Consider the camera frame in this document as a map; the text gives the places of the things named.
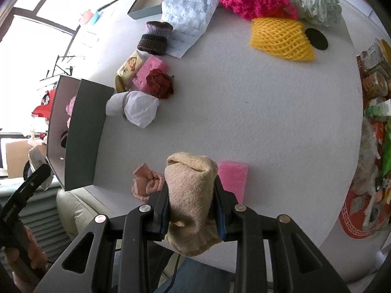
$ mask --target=red rose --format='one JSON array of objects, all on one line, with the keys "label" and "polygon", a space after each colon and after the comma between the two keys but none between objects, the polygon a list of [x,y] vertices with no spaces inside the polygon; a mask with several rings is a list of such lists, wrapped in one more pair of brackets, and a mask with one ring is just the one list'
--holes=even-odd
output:
[{"label": "red rose", "polygon": [[173,78],[160,69],[152,69],[147,76],[146,91],[158,99],[167,99],[174,93]]}]

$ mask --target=bubble wrap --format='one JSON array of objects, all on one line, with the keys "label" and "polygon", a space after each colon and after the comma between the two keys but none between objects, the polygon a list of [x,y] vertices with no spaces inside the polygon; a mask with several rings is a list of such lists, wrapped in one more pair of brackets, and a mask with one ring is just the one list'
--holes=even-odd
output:
[{"label": "bubble wrap", "polygon": [[166,54],[181,58],[205,33],[218,0],[164,0],[162,22],[173,26]]}]

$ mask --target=yellow foam net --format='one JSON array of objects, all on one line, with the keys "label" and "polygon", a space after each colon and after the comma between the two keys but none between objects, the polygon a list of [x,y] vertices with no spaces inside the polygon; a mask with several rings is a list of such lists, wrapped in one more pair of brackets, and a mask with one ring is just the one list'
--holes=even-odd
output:
[{"label": "yellow foam net", "polygon": [[314,60],[303,24],[292,19],[258,17],[252,20],[250,46],[291,60]]}]

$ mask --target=rectangular pink sponge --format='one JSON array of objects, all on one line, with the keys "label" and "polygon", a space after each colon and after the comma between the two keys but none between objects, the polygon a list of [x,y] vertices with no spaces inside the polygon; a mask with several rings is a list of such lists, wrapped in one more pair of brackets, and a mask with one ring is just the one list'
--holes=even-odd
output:
[{"label": "rectangular pink sponge", "polygon": [[218,165],[222,187],[235,194],[239,204],[243,204],[248,165],[244,163],[222,161]]},{"label": "rectangular pink sponge", "polygon": [[138,70],[136,77],[134,77],[133,79],[133,83],[138,90],[140,91],[144,90],[144,86],[147,83],[147,76],[149,75],[149,72],[152,69],[157,69],[157,68],[160,69],[162,73],[166,73],[169,66],[159,58],[153,55],[149,56],[148,59],[145,61],[145,63]]}]

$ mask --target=silver screw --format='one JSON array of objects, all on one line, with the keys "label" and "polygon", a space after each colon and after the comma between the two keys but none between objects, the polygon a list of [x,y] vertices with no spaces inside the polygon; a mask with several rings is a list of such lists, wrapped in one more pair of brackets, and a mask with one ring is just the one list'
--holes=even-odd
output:
[{"label": "silver screw", "polygon": [[151,210],[151,207],[149,205],[141,205],[139,208],[138,208],[141,212],[148,212]]},{"label": "silver screw", "polygon": [[246,206],[243,204],[237,204],[235,205],[235,210],[239,212],[244,212],[246,210]]},{"label": "silver screw", "polygon": [[291,221],[291,218],[288,215],[281,215],[278,217],[278,220],[282,223],[288,223]]},{"label": "silver screw", "polygon": [[106,221],[106,216],[105,215],[98,215],[95,217],[95,222],[96,223],[103,223]]}]

